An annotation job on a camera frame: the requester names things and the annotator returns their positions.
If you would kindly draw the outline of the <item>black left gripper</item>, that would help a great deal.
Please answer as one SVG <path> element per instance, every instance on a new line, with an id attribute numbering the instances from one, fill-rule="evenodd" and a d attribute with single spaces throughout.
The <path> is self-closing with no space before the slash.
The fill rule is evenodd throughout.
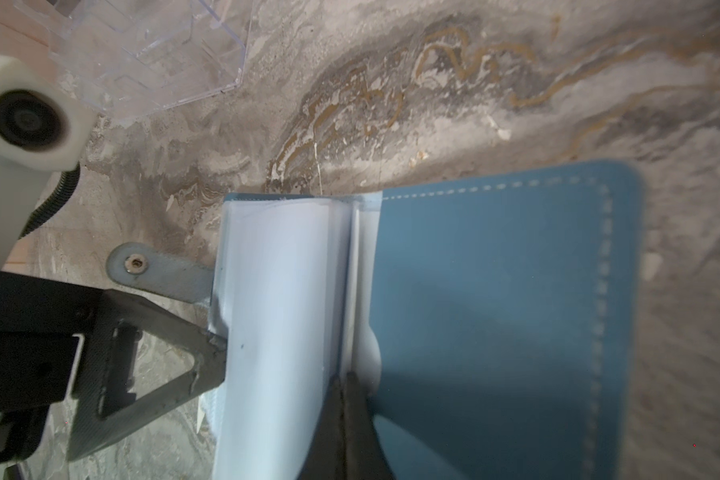
<path id="1" fill-rule="evenodd" d="M 225 377 L 225 339 L 143 297 L 0 271 L 0 464 L 38 448 L 50 406 L 67 395 L 83 335 L 70 461 Z"/>

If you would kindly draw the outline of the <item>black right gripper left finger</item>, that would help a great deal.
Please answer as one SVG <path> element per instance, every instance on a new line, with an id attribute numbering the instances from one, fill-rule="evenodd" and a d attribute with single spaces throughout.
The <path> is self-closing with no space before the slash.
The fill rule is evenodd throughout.
<path id="1" fill-rule="evenodd" d="M 328 386 L 314 435 L 298 480 L 345 478 L 344 403 L 342 382 L 334 376 Z"/>

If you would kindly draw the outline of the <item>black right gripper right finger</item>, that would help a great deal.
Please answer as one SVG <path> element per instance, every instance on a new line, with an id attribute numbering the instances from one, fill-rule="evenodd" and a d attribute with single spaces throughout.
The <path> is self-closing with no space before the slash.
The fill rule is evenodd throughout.
<path id="1" fill-rule="evenodd" d="M 343 383 L 345 478 L 394 479 L 368 409 L 365 387 L 354 372 Z"/>

